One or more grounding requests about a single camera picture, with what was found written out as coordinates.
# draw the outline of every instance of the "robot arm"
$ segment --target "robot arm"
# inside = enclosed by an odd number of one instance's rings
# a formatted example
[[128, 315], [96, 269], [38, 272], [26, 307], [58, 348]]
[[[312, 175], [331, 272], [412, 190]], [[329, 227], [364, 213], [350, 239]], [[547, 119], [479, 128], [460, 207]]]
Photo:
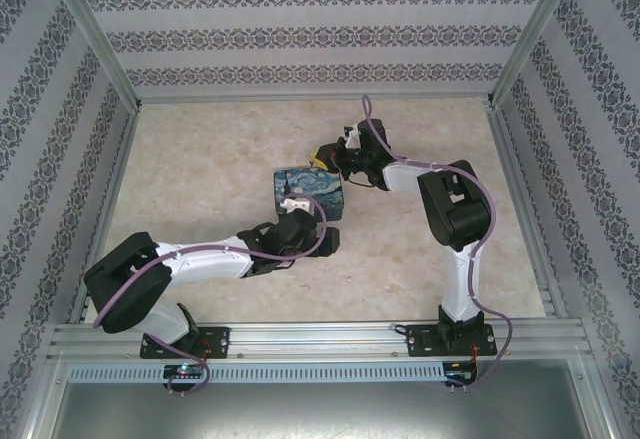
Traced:
[[[151, 334], [177, 349], [190, 350], [198, 335], [197, 327], [184, 306], [162, 300], [162, 294], [182, 284], [218, 278], [243, 278], [291, 267], [295, 261], [277, 261], [252, 255], [255, 252], [293, 256], [309, 250], [317, 242], [317, 223], [310, 204], [293, 201], [288, 210], [277, 224], [260, 224], [225, 240], [206, 244], [156, 243], [146, 232], [133, 234], [84, 276], [89, 295], [99, 312], [136, 271], [152, 260], [187, 247], [206, 249], [209, 246], [221, 246], [222, 250], [174, 254], [173, 258], [151, 267], [104, 316], [101, 323], [104, 331], [117, 333], [135, 329]], [[329, 256], [339, 244], [339, 231], [328, 227], [322, 244], [310, 256]], [[249, 252], [225, 250], [228, 247]]]
[[[382, 121], [372, 119], [372, 123], [386, 142]], [[445, 246], [447, 277], [439, 312], [443, 328], [454, 330], [456, 325], [459, 328], [474, 321], [482, 322], [482, 312], [469, 296], [467, 272], [471, 252], [489, 227], [490, 214], [486, 198], [475, 184], [453, 172], [395, 161], [367, 121], [345, 127], [335, 143], [318, 149], [313, 163], [329, 172], [340, 173], [345, 180], [349, 180], [351, 174], [363, 172], [372, 186], [383, 191], [419, 194], [431, 232]], [[451, 166], [475, 176], [467, 161], [457, 161]], [[475, 291], [478, 290], [480, 253], [476, 253], [473, 270]], [[450, 336], [447, 331], [442, 335]]]

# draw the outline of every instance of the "enclosure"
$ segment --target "enclosure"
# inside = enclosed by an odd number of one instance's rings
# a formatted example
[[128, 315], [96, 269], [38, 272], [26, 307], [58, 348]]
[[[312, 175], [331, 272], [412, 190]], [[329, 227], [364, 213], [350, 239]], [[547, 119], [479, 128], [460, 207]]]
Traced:
[[[640, 436], [638, 0], [0, 4], [0, 437]], [[362, 94], [399, 154], [494, 196], [495, 374], [452, 395], [410, 357], [394, 327], [438, 319], [442, 248], [418, 199], [345, 182], [331, 257], [171, 291], [230, 333], [215, 384], [167, 397], [181, 361], [92, 329], [84, 273], [137, 231], [273, 221], [274, 171]]]

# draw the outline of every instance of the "patterned wallpaper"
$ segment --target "patterned wallpaper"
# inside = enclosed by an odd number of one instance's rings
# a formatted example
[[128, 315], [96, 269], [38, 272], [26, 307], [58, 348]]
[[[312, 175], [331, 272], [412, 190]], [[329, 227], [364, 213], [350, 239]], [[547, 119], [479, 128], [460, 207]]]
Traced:
[[130, 114], [62, 0], [0, 0], [0, 438], [67, 320]]
[[538, 0], [88, 0], [143, 99], [488, 93]]
[[567, 308], [640, 437], [638, 0], [560, 0], [503, 104]]

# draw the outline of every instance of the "starry night printed box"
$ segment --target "starry night printed box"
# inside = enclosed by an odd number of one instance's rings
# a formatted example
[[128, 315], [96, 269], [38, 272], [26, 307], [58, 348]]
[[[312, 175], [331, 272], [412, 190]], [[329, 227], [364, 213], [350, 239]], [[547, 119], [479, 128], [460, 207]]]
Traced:
[[[284, 215], [286, 211], [280, 207], [282, 198], [291, 192], [311, 194], [322, 206], [328, 221], [342, 219], [344, 196], [342, 195], [342, 180], [339, 174], [330, 174], [317, 167], [300, 167], [283, 169], [273, 175], [276, 213]], [[317, 221], [320, 214], [315, 213]]]

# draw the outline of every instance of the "beige floor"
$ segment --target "beige floor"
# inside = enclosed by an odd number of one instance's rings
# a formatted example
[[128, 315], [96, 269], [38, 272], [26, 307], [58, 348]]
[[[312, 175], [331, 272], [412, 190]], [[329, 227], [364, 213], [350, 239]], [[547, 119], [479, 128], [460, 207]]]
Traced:
[[[401, 155], [471, 162], [498, 208], [480, 297], [512, 316], [544, 316], [481, 101], [376, 100], [374, 115]], [[275, 220], [273, 172], [306, 165], [319, 145], [361, 118], [359, 101], [143, 106], [106, 250], [136, 231], [190, 243]], [[342, 245], [332, 257], [249, 279], [191, 284], [166, 297], [184, 303], [197, 321], [435, 318], [443, 250], [420, 198], [351, 184], [344, 195]]]

